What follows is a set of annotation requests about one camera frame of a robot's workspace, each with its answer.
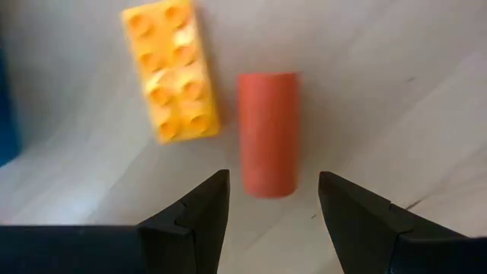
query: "yellow lego brick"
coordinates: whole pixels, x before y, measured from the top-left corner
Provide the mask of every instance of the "yellow lego brick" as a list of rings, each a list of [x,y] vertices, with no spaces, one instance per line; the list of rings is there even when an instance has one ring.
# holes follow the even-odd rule
[[[130,8],[122,20],[158,139],[168,143],[218,134],[193,3],[166,0]]]

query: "orange cylinder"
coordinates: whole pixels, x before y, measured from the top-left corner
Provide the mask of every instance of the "orange cylinder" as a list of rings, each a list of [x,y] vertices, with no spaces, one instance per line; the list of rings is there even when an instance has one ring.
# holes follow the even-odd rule
[[[295,73],[238,78],[243,184],[259,198],[280,198],[298,187],[299,93]]]

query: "lego stud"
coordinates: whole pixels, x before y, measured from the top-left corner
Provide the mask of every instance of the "lego stud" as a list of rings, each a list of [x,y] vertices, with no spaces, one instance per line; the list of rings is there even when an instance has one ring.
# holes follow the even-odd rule
[[[174,50],[174,58],[180,65],[189,65],[196,58],[196,48],[194,45],[181,45]]]
[[[183,27],[189,17],[189,12],[187,8],[180,6],[170,6],[164,11],[164,17],[167,22],[174,28]]]
[[[149,98],[158,106],[166,106],[170,103],[172,96],[169,90],[162,87],[155,87],[151,90]]]
[[[157,77],[157,83],[164,87],[172,87],[177,81],[178,74],[173,69],[162,71]]]
[[[183,86],[183,97],[187,100],[198,100],[203,97],[203,83],[189,81]]]
[[[188,45],[196,39],[196,27],[193,24],[189,24],[186,27],[179,29],[174,33],[175,45]]]
[[[142,54],[140,63],[150,72],[157,72],[164,68],[162,60],[152,53]]]
[[[198,133],[205,132],[209,127],[208,117],[205,115],[196,115],[189,121],[189,127]]]
[[[129,26],[137,37],[145,37],[149,35],[152,29],[151,20],[140,14],[134,15],[129,19]]]
[[[159,126],[159,131],[164,139],[171,140],[176,137],[178,126],[175,122],[166,121]]]

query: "table surface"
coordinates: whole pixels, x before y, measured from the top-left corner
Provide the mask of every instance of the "table surface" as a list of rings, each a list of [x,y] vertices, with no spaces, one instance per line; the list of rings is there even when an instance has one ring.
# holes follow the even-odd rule
[[[119,13],[143,1],[0,2],[25,144],[0,168],[0,222],[135,224],[231,170],[221,273],[330,273],[317,202],[331,170],[468,236],[487,233],[487,2],[199,2],[224,117],[216,138],[161,146]],[[300,188],[240,183],[236,78],[301,74]]]

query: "wooden surface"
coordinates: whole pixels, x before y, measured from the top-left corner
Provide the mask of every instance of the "wooden surface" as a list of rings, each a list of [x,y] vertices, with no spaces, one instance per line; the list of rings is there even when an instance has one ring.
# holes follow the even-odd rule
[[[340,273],[317,204],[331,170],[468,236],[487,234],[485,0],[200,2],[225,128],[150,132],[119,12],[142,1],[0,2],[25,142],[0,168],[0,222],[135,224],[231,169],[221,273]],[[236,77],[301,73],[301,185],[248,196]]]

